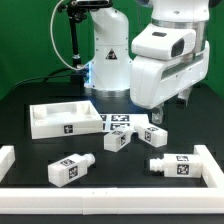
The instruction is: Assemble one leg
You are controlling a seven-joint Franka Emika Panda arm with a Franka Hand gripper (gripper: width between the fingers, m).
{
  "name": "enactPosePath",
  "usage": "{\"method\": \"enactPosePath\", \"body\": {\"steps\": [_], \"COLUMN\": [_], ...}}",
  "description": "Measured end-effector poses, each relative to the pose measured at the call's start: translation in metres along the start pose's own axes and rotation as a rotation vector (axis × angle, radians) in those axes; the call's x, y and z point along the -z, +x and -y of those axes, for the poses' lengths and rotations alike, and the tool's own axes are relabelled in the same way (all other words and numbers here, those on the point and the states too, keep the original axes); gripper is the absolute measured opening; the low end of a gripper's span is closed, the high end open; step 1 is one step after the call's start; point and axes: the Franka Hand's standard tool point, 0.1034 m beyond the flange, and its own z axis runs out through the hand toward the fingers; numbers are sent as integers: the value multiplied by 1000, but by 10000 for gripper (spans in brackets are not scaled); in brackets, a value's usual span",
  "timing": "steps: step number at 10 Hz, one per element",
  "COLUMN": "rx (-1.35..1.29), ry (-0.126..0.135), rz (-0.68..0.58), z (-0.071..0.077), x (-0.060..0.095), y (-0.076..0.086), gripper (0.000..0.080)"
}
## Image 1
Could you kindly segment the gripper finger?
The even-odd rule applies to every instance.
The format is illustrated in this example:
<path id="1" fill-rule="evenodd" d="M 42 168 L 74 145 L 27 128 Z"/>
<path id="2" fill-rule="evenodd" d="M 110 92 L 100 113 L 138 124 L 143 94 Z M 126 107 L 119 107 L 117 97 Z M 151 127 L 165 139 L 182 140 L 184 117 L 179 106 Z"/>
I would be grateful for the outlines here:
<path id="1" fill-rule="evenodd" d="M 187 106 L 192 88 L 189 87 L 178 94 L 177 102 L 179 105 Z"/>
<path id="2" fill-rule="evenodd" d="M 161 124 L 164 118 L 163 104 L 156 106 L 152 110 L 152 122 L 155 124 Z"/>

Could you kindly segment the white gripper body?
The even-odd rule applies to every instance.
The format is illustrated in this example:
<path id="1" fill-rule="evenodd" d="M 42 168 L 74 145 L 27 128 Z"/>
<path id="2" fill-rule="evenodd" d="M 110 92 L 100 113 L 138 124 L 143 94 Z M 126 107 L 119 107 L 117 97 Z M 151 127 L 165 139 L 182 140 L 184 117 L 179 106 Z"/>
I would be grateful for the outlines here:
<path id="1" fill-rule="evenodd" d="M 190 29 L 150 23 L 133 41 L 130 98 L 152 109 L 201 81 L 207 74 L 210 45 Z"/>

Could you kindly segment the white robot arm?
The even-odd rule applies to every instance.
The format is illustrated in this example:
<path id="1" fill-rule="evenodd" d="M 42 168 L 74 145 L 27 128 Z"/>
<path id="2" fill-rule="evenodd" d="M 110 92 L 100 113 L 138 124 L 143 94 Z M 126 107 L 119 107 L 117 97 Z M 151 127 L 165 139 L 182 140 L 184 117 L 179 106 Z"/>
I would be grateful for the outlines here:
<path id="1" fill-rule="evenodd" d="M 95 54 L 90 88 L 102 96 L 130 93 L 132 102 L 163 120 L 163 104 L 172 97 L 187 103 L 194 84 L 208 71 L 206 28 L 209 0 L 136 0 L 152 9 L 151 22 L 132 41 L 128 19 L 114 8 L 91 14 Z"/>

